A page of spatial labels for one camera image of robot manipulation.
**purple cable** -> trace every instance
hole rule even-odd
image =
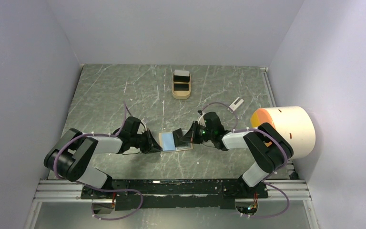
[[[265,219],[265,218],[271,218],[271,217],[275,217],[275,216],[278,216],[278,215],[283,214],[290,207],[290,199],[288,198],[288,196],[281,189],[277,188],[276,186],[271,185],[270,183],[266,183],[265,180],[267,178],[269,178],[274,172],[276,172],[277,170],[279,170],[279,169],[281,169],[281,168],[283,168],[283,167],[285,167],[287,165],[288,157],[287,157],[287,154],[285,153],[284,149],[281,147],[281,145],[273,137],[271,137],[270,135],[268,135],[266,132],[264,132],[262,130],[255,129],[255,128],[235,130],[236,126],[238,126],[238,120],[239,120],[239,118],[236,115],[235,111],[232,108],[230,108],[228,105],[224,104],[224,103],[221,103],[221,102],[213,102],[213,103],[210,103],[210,104],[205,105],[201,110],[204,111],[205,108],[207,108],[209,105],[212,105],[212,104],[221,104],[221,105],[227,107],[234,114],[236,123],[235,123],[235,126],[232,128],[232,132],[233,133],[240,133],[240,132],[245,132],[245,131],[256,131],[256,132],[259,132],[259,133],[263,134],[264,136],[266,136],[268,139],[270,139],[278,147],[278,149],[281,151],[281,153],[283,154],[284,163],[281,166],[279,166],[276,170],[274,170],[272,173],[270,173],[269,175],[267,175],[262,180],[262,182],[265,183],[266,185],[268,185],[268,186],[276,189],[277,191],[281,192],[284,195],[285,199],[287,200],[287,206],[284,208],[284,210],[280,211],[279,213],[273,214],[273,215],[269,215],[269,216],[250,216],[250,217],[251,218],[257,218],[257,219]]]
[[[93,187],[93,186],[90,186],[90,185],[86,185],[86,187],[89,187],[89,188],[92,188],[92,189],[95,189],[97,191],[100,191],[100,192],[135,192],[135,193],[138,193],[141,197],[141,201],[140,201],[140,204],[138,205],[137,209],[135,209],[134,211],[128,213],[127,215],[125,216],[121,216],[121,217],[117,217],[117,218],[102,218],[102,217],[99,217],[98,215],[96,215],[93,211],[93,204],[92,204],[92,207],[91,207],[91,210],[92,210],[92,216],[95,217],[96,219],[99,219],[99,220],[105,220],[105,221],[114,221],[114,220],[120,220],[120,219],[125,219],[133,214],[135,214],[142,206],[142,203],[144,202],[144,197],[142,195],[142,193],[136,189],[101,189],[101,188],[96,188],[96,187]]]
[[[61,154],[72,144],[72,143],[74,143],[75,141],[77,141],[77,140],[79,140],[79,139],[81,139],[81,138],[83,138],[83,137],[87,137],[87,136],[105,136],[105,137],[117,137],[119,134],[120,134],[120,132],[121,132],[121,130],[122,130],[122,128],[124,127],[124,124],[125,124],[125,120],[126,120],[126,118],[127,118],[127,112],[128,112],[128,114],[130,114],[131,116],[132,116],[132,114],[131,114],[131,112],[130,112],[130,110],[128,109],[128,107],[127,107],[127,105],[125,104],[125,102],[123,102],[123,104],[124,104],[124,119],[123,119],[123,121],[122,121],[122,123],[121,123],[121,126],[120,126],[120,129],[117,131],[117,133],[116,134],[114,134],[114,135],[111,135],[111,134],[92,134],[92,133],[86,133],[86,134],[82,134],[82,135],[80,135],[80,136],[78,136],[78,137],[76,137],[76,138],[73,138],[71,141],[69,141],[67,144],[65,144],[60,150],[59,150],[59,152],[58,152],[58,154],[57,154],[57,156],[55,157],[55,159],[54,159],[54,165],[53,165],[53,170],[54,170],[54,174],[55,174],[55,176],[58,178],[58,179],[63,179],[59,174],[58,174],[58,170],[57,170],[57,166],[58,166],[58,158],[61,156]],[[131,215],[133,215],[133,214],[135,214],[140,208],[141,208],[141,206],[142,206],[142,203],[143,203],[143,195],[142,195],[142,193],[140,192],[140,191],[138,191],[138,190],[136,190],[136,189],[110,189],[110,190],[106,190],[106,189],[101,189],[101,188],[96,188],[96,187],[93,187],[93,186],[90,186],[90,185],[87,185],[87,184],[84,184],[84,183],[82,183],[82,182],[78,182],[77,181],[77,183],[79,183],[79,184],[82,184],[82,185],[85,185],[85,186],[87,186],[87,187],[89,187],[89,188],[91,188],[91,189],[94,189],[94,190],[97,190],[97,191],[100,191],[100,192],[135,192],[135,193],[138,193],[139,195],[140,195],[140,197],[141,197],[141,202],[140,202],[140,204],[138,205],[138,207],[137,207],[137,209],[136,210],[134,210],[133,212],[131,212],[131,213],[129,213],[129,214],[127,214],[127,215],[125,215],[125,216],[122,216],[122,217],[118,217],[118,218],[113,218],[113,219],[107,219],[107,218],[101,218],[101,217],[99,217],[99,216],[97,216],[94,212],[93,212],[93,205],[92,205],[92,213],[93,213],[93,216],[95,217],[95,218],[97,218],[97,219],[101,219],[101,220],[119,220],[119,219],[124,219],[124,218],[127,218],[127,217],[129,217],[129,216],[131,216]]]
[[[259,132],[259,133],[263,134],[268,139],[270,139],[270,141],[272,141],[278,147],[278,149],[281,151],[281,153],[283,154],[284,163],[281,166],[279,166],[276,170],[274,170],[272,173],[270,173],[269,175],[267,175],[264,178],[264,180],[267,179],[269,176],[271,176],[278,169],[280,169],[280,168],[282,168],[282,167],[284,167],[284,166],[287,165],[288,157],[287,157],[287,154],[285,153],[284,149],[281,147],[281,145],[273,137],[271,137],[270,135],[268,135],[266,132],[264,132],[262,130],[259,130],[259,129],[256,129],[256,128],[249,128],[249,129],[235,130],[235,131],[233,131],[233,133],[240,133],[240,132],[246,132],[246,131],[256,131],[256,132]]]
[[[263,180],[262,182],[265,183],[267,186],[270,186],[274,189],[276,189],[277,191],[281,192],[285,199],[287,200],[287,205],[286,207],[278,212],[278,213],[275,213],[275,214],[272,214],[272,215],[268,215],[268,216],[249,216],[247,215],[248,217],[250,218],[255,218],[255,219],[266,219],[266,218],[271,218],[271,217],[276,217],[276,216],[279,216],[281,214],[283,214],[284,212],[286,212],[289,208],[290,208],[290,199],[288,198],[288,196],[284,193],[284,191],[282,191],[281,189],[277,188],[276,186],[270,184],[270,183],[266,183],[266,179],[269,178],[275,171],[277,171],[278,169],[282,168],[282,167],[285,167],[287,165],[287,162],[288,162],[288,157],[287,157],[287,154],[285,153],[284,149],[281,147],[281,145],[273,138],[271,137],[270,135],[268,135],[266,132],[262,131],[262,130],[259,130],[259,129],[255,129],[255,128],[249,128],[249,129],[242,129],[242,130],[235,130],[234,133],[240,133],[240,132],[245,132],[245,131],[256,131],[256,132],[259,132],[261,134],[263,134],[264,136],[266,136],[268,139],[270,139],[277,147],[278,149],[281,151],[281,153],[283,154],[283,157],[284,157],[284,163],[279,166],[276,170],[274,170],[272,173],[270,173],[269,175],[267,175]]]
[[[223,106],[225,106],[225,107],[227,107],[233,114],[234,114],[234,116],[235,116],[235,125],[234,125],[234,127],[232,128],[233,130],[238,126],[238,120],[239,120],[239,118],[238,118],[238,116],[236,115],[236,113],[235,113],[235,111],[234,110],[232,110],[232,108],[230,108],[228,105],[226,105],[226,104],[224,104],[224,103],[221,103],[221,102],[212,102],[212,103],[210,103],[210,104],[207,104],[207,105],[205,105],[203,108],[201,108],[201,111],[204,111],[204,109],[205,108],[207,108],[209,105],[213,105],[213,104],[221,104],[221,105],[223,105]]]
[[[83,138],[83,137],[88,137],[88,136],[104,136],[104,137],[117,137],[122,128],[124,127],[124,124],[125,124],[125,119],[127,118],[127,112],[131,115],[131,112],[130,110],[128,110],[128,107],[127,105],[125,104],[125,102],[123,102],[124,104],[124,119],[121,123],[121,126],[120,126],[120,129],[119,131],[117,131],[116,134],[114,135],[110,135],[110,134],[92,134],[92,133],[86,133],[86,134],[83,134],[83,135],[79,135],[78,137],[76,138],[73,138],[71,141],[69,141],[67,144],[65,144],[58,152],[57,156],[55,157],[54,159],[54,165],[53,165],[53,170],[54,170],[54,174],[56,176],[57,179],[63,179],[59,174],[58,174],[58,170],[57,170],[57,166],[58,166],[58,158],[60,158],[61,154],[74,142],[78,141],[79,139]]]
[[[245,215],[245,216],[247,216],[247,217],[250,217],[250,218],[255,218],[255,219],[267,219],[267,218],[271,218],[271,217],[276,217],[276,216],[279,216],[279,215],[281,215],[281,214],[283,214],[284,212],[286,212],[289,208],[290,208],[290,199],[288,198],[288,196],[281,190],[281,189],[279,189],[279,188],[277,188],[276,186],[274,186],[274,185],[272,185],[272,184],[270,184],[270,183],[266,183],[266,182],[264,182],[267,186],[270,186],[270,187],[272,187],[272,188],[274,188],[275,190],[277,190],[277,191],[279,191],[279,192],[281,192],[282,194],[283,194],[283,196],[285,197],[285,199],[287,200],[287,205],[286,205],[286,207],[282,210],[282,211],[280,211],[280,212],[278,212],[278,213],[275,213],[275,214],[272,214],[272,215],[268,215],[268,216],[251,216],[251,215],[247,215],[247,214],[243,214],[243,215]]]

